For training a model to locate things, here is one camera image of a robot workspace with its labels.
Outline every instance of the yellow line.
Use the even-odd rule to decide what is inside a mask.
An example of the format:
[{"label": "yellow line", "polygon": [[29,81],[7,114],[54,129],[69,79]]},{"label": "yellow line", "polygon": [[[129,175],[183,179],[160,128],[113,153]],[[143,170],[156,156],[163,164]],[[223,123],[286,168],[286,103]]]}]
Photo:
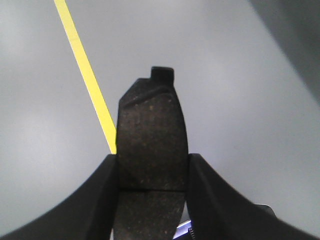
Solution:
[{"label": "yellow line", "polygon": [[99,118],[105,139],[109,145],[111,153],[115,154],[116,148],[116,128],[112,121],[110,112],[100,91],[95,74],[90,66],[84,47],[80,41],[74,21],[72,20],[65,0],[54,0],[56,9],[60,15],[65,33],[70,42],[76,62],[85,82],[86,88],[91,97],[95,112]]}]

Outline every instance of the clamp jaw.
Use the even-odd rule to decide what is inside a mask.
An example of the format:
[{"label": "clamp jaw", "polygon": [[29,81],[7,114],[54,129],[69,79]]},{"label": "clamp jaw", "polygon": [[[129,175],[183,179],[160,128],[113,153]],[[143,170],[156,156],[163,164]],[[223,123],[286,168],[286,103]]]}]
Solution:
[{"label": "clamp jaw", "polygon": [[[119,101],[117,154],[71,196],[0,240],[317,240],[254,205],[188,154],[174,70],[153,67]],[[186,201],[192,229],[177,235]]]}]

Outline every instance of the metal part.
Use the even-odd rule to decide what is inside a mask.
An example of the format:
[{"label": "metal part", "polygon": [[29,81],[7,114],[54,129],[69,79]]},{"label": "metal part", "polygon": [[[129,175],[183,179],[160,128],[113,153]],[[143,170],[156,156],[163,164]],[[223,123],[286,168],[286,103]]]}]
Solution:
[{"label": "metal part", "polygon": [[197,240],[316,240],[257,207],[199,155],[189,155],[186,202]]},{"label": "metal part", "polygon": [[180,236],[188,234],[189,229],[191,228],[191,220],[185,221],[176,228],[176,232],[173,236],[173,239],[178,239]]},{"label": "metal part", "polygon": [[66,200],[1,240],[109,239],[118,192],[116,156],[108,155],[91,177]]}]

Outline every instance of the gray floor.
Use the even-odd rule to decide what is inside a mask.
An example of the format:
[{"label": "gray floor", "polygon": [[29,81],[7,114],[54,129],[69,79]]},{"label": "gray floor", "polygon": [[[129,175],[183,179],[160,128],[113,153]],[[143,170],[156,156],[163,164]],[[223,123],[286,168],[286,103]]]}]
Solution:
[{"label": "gray floor", "polygon": [[[190,152],[320,236],[320,108],[248,1],[67,1],[114,121],[151,66],[175,69]],[[110,153],[53,1],[0,1],[0,235]]]}]

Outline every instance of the metal spring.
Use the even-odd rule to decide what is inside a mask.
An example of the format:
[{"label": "metal spring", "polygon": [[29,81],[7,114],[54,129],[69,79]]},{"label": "metal spring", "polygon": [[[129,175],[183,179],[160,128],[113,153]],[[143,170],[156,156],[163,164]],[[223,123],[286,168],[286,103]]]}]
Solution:
[{"label": "metal spring", "polygon": [[195,233],[195,230],[192,227],[188,228],[188,232],[189,232],[192,240],[196,240],[196,233]]}]

